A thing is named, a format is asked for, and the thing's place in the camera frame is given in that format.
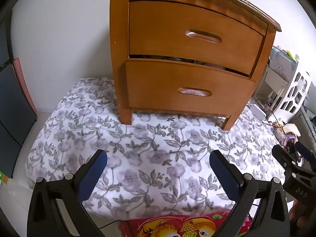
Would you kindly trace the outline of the person's right hand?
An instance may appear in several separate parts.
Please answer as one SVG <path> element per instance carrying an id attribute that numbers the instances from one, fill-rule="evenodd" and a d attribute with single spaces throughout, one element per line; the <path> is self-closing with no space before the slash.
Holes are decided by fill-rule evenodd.
<path id="1" fill-rule="evenodd" d="M 308 223 L 311 214 L 311 210 L 295 199 L 289 211 L 289 220 L 296 223 L 297 227 L 302 228 Z"/>

